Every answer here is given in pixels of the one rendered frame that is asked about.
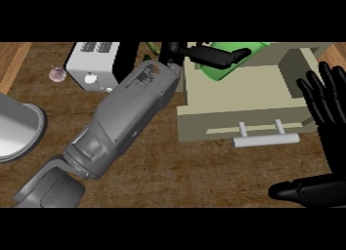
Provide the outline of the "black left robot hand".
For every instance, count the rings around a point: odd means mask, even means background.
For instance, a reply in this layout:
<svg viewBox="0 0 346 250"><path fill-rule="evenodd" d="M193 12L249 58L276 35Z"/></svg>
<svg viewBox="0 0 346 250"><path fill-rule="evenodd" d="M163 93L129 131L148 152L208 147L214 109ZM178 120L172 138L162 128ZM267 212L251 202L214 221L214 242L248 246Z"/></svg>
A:
<svg viewBox="0 0 346 250"><path fill-rule="evenodd" d="M159 61L163 64L184 65L184 59L190 58L194 63L227 69L233 63L239 63L251 54L252 50L249 48L227 52L205 46L202 42L194 47L188 47L187 42L163 42Z"/></svg>

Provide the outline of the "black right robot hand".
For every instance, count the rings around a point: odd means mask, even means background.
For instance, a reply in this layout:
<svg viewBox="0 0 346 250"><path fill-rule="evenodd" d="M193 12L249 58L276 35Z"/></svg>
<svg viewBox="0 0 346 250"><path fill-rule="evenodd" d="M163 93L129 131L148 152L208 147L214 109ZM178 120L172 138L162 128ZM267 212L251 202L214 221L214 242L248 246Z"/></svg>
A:
<svg viewBox="0 0 346 250"><path fill-rule="evenodd" d="M346 207L346 71L320 62L319 75L310 70L307 79L299 78L296 83L317 123L332 173L273 185L268 196L308 208Z"/></svg>

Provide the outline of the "green cup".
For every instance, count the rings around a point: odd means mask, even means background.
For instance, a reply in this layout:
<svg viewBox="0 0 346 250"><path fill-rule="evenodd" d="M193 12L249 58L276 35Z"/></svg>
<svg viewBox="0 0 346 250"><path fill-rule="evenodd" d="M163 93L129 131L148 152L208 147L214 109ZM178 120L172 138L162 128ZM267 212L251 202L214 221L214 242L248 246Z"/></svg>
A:
<svg viewBox="0 0 346 250"><path fill-rule="evenodd" d="M251 49L252 53L239 61L231 64L225 69L218 69L212 66L202 65L202 72L215 81L221 81L225 76L236 70L236 68L256 55L256 53L270 46L268 42L212 42L211 47L227 52L240 49Z"/></svg>

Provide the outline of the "beige open drawer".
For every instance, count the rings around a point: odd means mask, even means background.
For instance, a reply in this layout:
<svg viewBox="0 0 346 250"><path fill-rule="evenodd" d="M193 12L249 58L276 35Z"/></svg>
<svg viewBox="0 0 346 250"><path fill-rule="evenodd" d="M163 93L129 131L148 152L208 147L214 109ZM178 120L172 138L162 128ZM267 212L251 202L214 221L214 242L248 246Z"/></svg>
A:
<svg viewBox="0 0 346 250"><path fill-rule="evenodd" d="M208 78L185 59L187 104L178 114L203 114L307 105L296 80L319 70L330 42L273 42L225 76Z"/></svg>

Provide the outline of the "beige drawer front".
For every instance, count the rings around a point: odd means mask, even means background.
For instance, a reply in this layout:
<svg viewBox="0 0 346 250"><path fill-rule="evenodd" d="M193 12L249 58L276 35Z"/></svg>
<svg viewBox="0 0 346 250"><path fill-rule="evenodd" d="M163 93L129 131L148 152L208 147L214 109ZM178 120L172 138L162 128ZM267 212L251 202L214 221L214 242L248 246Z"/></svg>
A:
<svg viewBox="0 0 346 250"><path fill-rule="evenodd" d="M276 120L282 121L288 133L311 133L317 130L310 110L304 106L179 114L179 141L194 142L240 137L240 123L246 124L251 136L273 135L277 133Z"/></svg>

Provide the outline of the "green vegetable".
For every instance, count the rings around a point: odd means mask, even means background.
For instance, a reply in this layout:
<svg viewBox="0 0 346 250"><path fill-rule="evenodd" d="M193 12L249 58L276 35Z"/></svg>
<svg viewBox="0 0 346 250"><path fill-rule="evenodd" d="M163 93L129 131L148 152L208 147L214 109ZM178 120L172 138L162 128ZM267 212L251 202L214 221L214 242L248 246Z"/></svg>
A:
<svg viewBox="0 0 346 250"><path fill-rule="evenodd" d="M148 46L151 52L154 53L154 55L159 56L160 55L160 49L156 46L156 44L153 42L145 42L145 43L147 43L147 46ZM150 55L144 55L144 61L148 61L148 60L151 60Z"/></svg>

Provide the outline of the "white toaster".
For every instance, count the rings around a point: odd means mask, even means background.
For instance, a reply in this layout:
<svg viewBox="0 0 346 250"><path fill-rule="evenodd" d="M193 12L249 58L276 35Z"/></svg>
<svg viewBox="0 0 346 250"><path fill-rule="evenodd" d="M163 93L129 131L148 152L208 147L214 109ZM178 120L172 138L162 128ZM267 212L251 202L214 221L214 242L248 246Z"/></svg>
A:
<svg viewBox="0 0 346 250"><path fill-rule="evenodd" d="M140 42L77 42L64 67L86 91L111 92L135 69Z"/></svg>

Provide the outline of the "pale pink garlic bulb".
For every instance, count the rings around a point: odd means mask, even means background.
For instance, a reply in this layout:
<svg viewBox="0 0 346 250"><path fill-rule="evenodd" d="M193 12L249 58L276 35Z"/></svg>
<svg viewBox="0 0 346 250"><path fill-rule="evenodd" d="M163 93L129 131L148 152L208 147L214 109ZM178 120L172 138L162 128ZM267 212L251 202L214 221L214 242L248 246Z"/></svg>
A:
<svg viewBox="0 0 346 250"><path fill-rule="evenodd" d="M49 72L49 78L60 83L67 79L67 71L61 66L54 66Z"/></svg>

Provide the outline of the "grey metal pot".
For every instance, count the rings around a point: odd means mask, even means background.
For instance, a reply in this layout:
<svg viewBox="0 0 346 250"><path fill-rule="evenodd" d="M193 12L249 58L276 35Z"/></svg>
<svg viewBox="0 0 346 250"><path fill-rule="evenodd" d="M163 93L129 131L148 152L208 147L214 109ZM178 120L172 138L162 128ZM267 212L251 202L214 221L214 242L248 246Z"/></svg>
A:
<svg viewBox="0 0 346 250"><path fill-rule="evenodd" d="M34 104L23 104L0 92L0 163L23 158L45 136L48 116Z"/></svg>

